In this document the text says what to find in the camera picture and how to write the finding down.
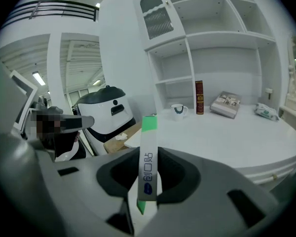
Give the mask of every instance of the red book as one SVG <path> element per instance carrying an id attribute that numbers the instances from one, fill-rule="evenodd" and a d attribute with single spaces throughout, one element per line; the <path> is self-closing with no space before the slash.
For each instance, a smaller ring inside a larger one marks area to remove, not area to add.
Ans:
<path id="1" fill-rule="evenodd" d="M 204 114 L 203 81 L 195 81 L 196 88 L 196 114 Z"/>

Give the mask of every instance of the book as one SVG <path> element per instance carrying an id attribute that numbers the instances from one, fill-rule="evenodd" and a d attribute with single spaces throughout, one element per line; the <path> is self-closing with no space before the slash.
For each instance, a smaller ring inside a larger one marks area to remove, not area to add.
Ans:
<path id="1" fill-rule="evenodd" d="M 203 81 L 195 81 L 196 90 L 196 114 L 204 114 Z"/>
<path id="2" fill-rule="evenodd" d="M 211 104 L 211 111 L 234 119 L 240 107 L 241 96 L 223 91 Z"/>

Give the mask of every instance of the glass cabinet door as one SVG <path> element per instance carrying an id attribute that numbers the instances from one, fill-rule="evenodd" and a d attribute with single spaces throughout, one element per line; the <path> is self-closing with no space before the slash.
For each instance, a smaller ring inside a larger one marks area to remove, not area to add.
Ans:
<path id="1" fill-rule="evenodd" d="M 134 4 L 145 50 L 185 36 L 170 0 L 135 0 Z"/>

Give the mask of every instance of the white tag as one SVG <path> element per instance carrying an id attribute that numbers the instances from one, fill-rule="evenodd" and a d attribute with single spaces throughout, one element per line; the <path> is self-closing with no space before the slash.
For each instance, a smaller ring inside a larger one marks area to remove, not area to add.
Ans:
<path id="1" fill-rule="evenodd" d="M 142 128 L 138 173 L 138 200 L 156 201 L 158 172 L 157 130 L 143 130 Z"/>

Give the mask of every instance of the railing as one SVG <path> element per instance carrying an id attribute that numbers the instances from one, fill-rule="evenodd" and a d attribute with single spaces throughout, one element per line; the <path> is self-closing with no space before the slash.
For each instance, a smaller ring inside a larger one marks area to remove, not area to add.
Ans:
<path id="1" fill-rule="evenodd" d="M 71 16 L 96 20 L 99 8 L 67 0 L 37 0 L 20 4 L 10 12 L 1 28 L 14 22 L 40 16 Z"/>

